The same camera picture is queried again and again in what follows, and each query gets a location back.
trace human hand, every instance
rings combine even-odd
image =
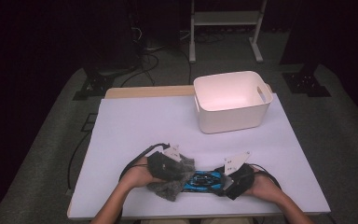
[[[268,177],[265,175],[255,175],[255,181],[251,188],[245,191],[245,194],[253,195],[256,198],[277,203],[285,195]]]
[[[162,182],[162,180],[153,177],[147,169],[147,157],[138,160],[118,182],[129,189],[140,188],[152,182]]]

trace blue object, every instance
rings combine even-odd
[[[217,171],[196,171],[185,183],[183,192],[214,193],[225,186],[225,178]]]

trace dark background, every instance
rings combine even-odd
[[[136,3],[124,3],[121,0],[93,2],[96,4],[92,8],[98,8],[97,3],[102,4],[101,6],[107,4],[112,7],[111,12],[120,11],[118,6],[121,5],[133,10],[133,4]],[[146,33],[149,31],[156,37],[161,35],[164,38],[164,34],[153,28],[160,25],[157,24],[160,20],[150,15],[163,17],[163,13],[167,13],[166,9],[169,8],[174,10],[173,15],[179,16],[169,17],[175,27],[188,29],[189,1],[175,0],[170,5],[164,0],[150,2],[153,7],[143,6],[137,8],[139,12],[132,11],[134,15],[143,16],[136,20],[132,18],[130,22],[140,22]],[[254,0],[199,0],[197,9],[253,9],[258,4]],[[117,53],[122,53],[121,50],[117,52],[114,44],[99,41],[106,39],[108,34],[115,36],[117,42],[128,43],[114,31],[124,29],[123,24],[129,21],[118,22],[117,17],[112,17],[113,30],[102,27],[99,22],[92,23],[97,30],[87,33],[86,38],[83,38],[85,33],[79,32],[71,23],[74,11],[69,11],[68,5],[63,1],[35,1],[26,4],[0,1],[0,202],[69,77],[79,68],[90,64],[92,66],[95,62],[116,62]],[[88,17],[95,20],[99,13],[101,11],[89,11]],[[82,31],[88,30],[86,25],[80,25],[79,28]],[[358,105],[357,1],[269,0],[262,30],[290,30],[282,63],[304,63],[310,58],[316,58],[318,63],[337,74],[345,90]],[[114,54],[109,55],[107,51],[107,54],[102,53],[103,57],[95,56],[102,49],[111,49]],[[130,52],[136,54],[136,50],[131,49]],[[134,54],[127,55],[130,58],[125,65],[133,64]]]

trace white tabletop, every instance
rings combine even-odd
[[[247,162],[266,168],[306,213],[330,212],[321,188],[276,94],[259,127],[229,133],[200,131],[194,96],[104,99],[68,209],[71,219],[91,219],[116,186],[123,168],[157,143],[179,145],[197,170],[213,170],[224,158],[251,152]],[[147,188],[134,189],[123,218],[237,217],[279,214],[252,196],[235,201],[209,193],[180,193],[175,202]]]

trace person's left hand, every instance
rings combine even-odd
[[[152,182],[162,182],[162,180],[150,174],[147,169],[147,157],[138,160],[119,181],[130,189],[144,187]]]

